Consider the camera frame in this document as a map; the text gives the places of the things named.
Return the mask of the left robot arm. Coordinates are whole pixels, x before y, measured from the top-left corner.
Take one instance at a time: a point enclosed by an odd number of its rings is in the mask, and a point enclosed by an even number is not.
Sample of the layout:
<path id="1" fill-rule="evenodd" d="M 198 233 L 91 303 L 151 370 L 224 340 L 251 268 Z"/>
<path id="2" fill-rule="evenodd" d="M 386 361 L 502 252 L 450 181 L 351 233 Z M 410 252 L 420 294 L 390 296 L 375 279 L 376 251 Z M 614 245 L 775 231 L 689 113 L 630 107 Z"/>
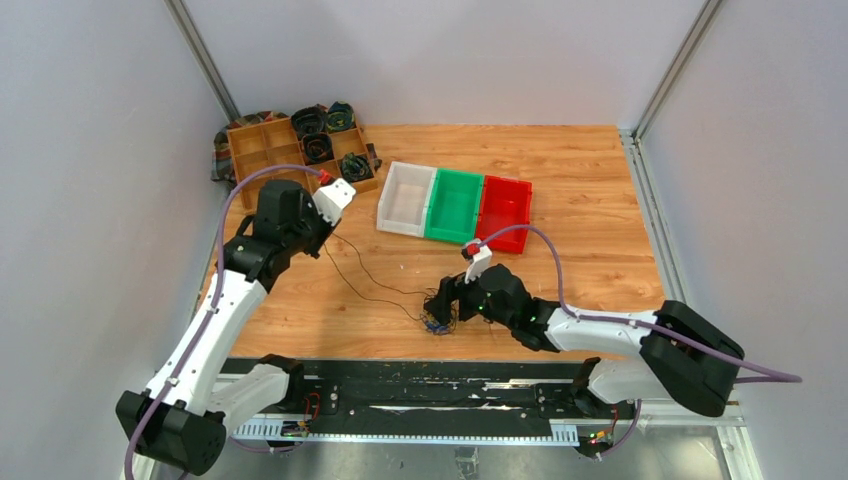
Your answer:
<path id="1" fill-rule="evenodd" d="M 126 391 L 117 402 L 129 439 L 127 474 L 133 457 L 142 455 L 203 475 L 254 415 L 273 405 L 293 413 L 306 403 L 303 364 L 276 354 L 228 386 L 214 385 L 246 321 L 292 257 L 318 257 L 355 194 L 341 179 L 323 180 L 314 193 L 283 179 L 260 188 L 255 213 L 220 248 L 210 288 L 173 353 L 141 392 Z"/>

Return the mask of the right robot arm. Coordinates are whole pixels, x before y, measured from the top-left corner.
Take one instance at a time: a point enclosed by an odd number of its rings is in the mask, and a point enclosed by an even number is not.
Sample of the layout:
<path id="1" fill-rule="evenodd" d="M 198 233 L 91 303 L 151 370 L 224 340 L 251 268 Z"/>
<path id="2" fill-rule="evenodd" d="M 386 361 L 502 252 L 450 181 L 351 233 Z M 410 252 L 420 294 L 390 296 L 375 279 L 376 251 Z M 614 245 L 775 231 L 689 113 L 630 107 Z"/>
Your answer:
<path id="1" fill-rule="evenodd" d="M 588 351 L 566 405 L 586 417 L 629 400 L 668 399 L 705 417 L 723 415 L 744 351 L 688 305 L 666 300 L 655 311 L 565 310 L 532 296 L 506 266 L 477 278 L 441 279 L 423 303 L 429 328 L 482 317 L 532 351 Z"/>

